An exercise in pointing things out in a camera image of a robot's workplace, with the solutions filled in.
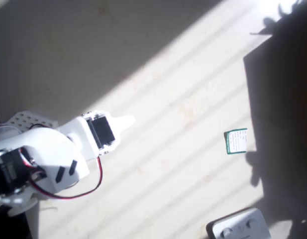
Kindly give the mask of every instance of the black wire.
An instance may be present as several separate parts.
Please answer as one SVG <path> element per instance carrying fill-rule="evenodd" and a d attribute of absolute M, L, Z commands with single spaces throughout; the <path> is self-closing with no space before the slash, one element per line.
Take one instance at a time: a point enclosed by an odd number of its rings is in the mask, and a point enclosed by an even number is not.
<path fill-rule="evenodd" d="M 100 177 L 99 177 L 99 182 L 98 184 L 95 186 L 94 189 L 91 189 L 90 191 L 87 191 L 85 193 L 81 193 L 81 194 L 78 194 L 78 195 L 75 195 L 75 196 L 71 196 L 71 197 L 65 197 L 65 196 L 58 196 L 56 194 L 52 194 L 50 192 L 47 192 L 45 191 L 44 189 L 42 189 L 40 186 L 38 186 L 32 179 L 31 175 L 28 179 L 28 182 L 30 183 L 30 185 L 35 188 L 38 192 L 40 192 L 41 194 L 45 195 L 45 196 L 48 196 L 48 197 L 51 197 L 51 198 L 56 198 L 56 199 L 74 199 L 74 198 L 79 198 L 79 197 L 82 197 L 82 196 L 85 196 L 89 193 L 92 193 L 94 192 L 99 186 L 100 184 L 102 183 L 102 164 L 101 164 L 101 161 L 100 161 L 100 157 L 98 156 L 97 158 L 97 162 L 98 162 L 98 166 L 99 166 L 99 172 L 100 172 Z"/>
<path fill-rule="evenodd" d="M 28 129 L 32 129 L 36 126 L 40 126 L 40 127 L 43 127 L 43 128 L 48 128 L 47 126 L 43 125 L 42 123 L 36 123 L 36 124 L 33 124 L 31 127 L 29 127 Z"/>

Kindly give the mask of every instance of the red wire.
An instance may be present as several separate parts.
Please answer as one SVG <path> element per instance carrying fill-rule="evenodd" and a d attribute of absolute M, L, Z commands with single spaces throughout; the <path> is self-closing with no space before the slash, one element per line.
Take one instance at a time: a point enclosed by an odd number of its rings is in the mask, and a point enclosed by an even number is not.
<path fill-rule="evenodd" d="M 79 197 L 82 197 L 82 196 L 85 196 L 85 195 L 88 195 L 90 193 L 92 193 L 93 191 L 95 191 L 99 186 L 100 184 L 102 183 L 102 164 L 101 164 L 101 161 L 100 161 L 100 157 L 98 156 L 97 157 L 97 162 L 98 162 L 98 166 L 99 166 L 99 172 L 100 172 L 100 177 L 99 177 L 99 182 L 98 184 L 95 186 L 94 189 L 90 190 L 90 191 L 87 191 L 85 193 L 82 193 L 82 194 L 78 194 L 78 195 L 75 195 L 75 196 L 71 196 L 71 197 L 65 197 L 65 196 L 58 196 L 56 194 L 52 194 L 50 192 L 47 192 L 45 191 L 44 189 L 42 189 L 40 186 L 38 186 L 34 181 L 33 179 L 31 178 L 31 176 L 29 177 L 28 181 L 30 183 L 30 185 L 35 188 L 38 192 L 40 192 L 41 194 L 45 195 L 45 196 L 48 196 L 48 197 L 51 197 L 51 198 L 55 198 L 55 199 L 74 199 L 74 198 L 79 198 Z"/>

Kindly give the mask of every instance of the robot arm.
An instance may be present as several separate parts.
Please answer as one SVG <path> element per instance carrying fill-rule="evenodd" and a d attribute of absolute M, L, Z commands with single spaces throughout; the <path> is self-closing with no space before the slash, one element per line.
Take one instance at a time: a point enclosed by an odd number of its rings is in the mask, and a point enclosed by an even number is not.
<path fill-rule="evenodd" d="M 131 116 L 88 112 L 55 129 L 34 128 L 0 140 L 0 205 L 12 207 L 8 214 L 15 216 L 37 202 L 24 162 L 43 169 L 45 177 L 36 181 L 40 188 L 58 193 L 89 175 L 86 161 L 113 151 L 120 133 L 133 123 Z"/>

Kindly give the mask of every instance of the white surface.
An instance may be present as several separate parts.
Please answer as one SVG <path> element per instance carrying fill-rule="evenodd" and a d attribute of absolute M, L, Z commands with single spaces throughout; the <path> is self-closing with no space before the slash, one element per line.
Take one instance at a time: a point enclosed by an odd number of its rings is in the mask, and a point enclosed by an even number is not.
<path fill-rule="evenodd" d="M 217 221 L 212 231 L 217 239 L 271 239 L 262 213 L 255 208 Z"/>
<path fill-rule="evenodd" d="M 278 19 L 276 1 L 49 2 L 0 9 L 1 119 L 101 109 L 136 123 L 102 158 L 99 190 L 40 202 L 39 238 L 203 239 L 208 222 L 261 202 L 262 183 L 251 185 L 245 154 L 226 154 L 223 133 L 248 128 L 256 150 L 243 57 L 267 39 L 249 33 Z M 89 167 L 68 195 L 96 184 Z M 273 238 L 291 226 L 273 220 Z"/>

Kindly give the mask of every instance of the white device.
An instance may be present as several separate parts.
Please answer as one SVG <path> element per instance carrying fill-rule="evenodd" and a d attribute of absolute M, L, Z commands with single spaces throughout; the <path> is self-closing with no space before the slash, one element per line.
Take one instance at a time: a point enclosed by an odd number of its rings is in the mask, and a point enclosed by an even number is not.
<path fill-rule="evenodd" d="M 271 239 L 263 214 L 257 208 L 210 222 L 206 230 L 210 239 Z"/>
<path fill-rule="evenodd" d="M 46 176 L 38 178 L 36 184 L 55 194 L 89 175 L 86 161 L 115 150 L 120 133 L 133 123 L 132 116 L 113 118 L 108 112 L 94 111 L 54 129 L 35 127 L 24 133 L 13 133 L 12 129 L 0 132 L 0 173 L 9 181 L 0 193 L 0 205 L 10 206 L 8 215 L 15 216 L 37 203 L 32 196 L 36 192 L 33 187 L 19 186 L 16 178 L 20 168 L 13 164 L 11 157 L 16 159 L 20 155 L 25 161 L 39 165 Z"/>

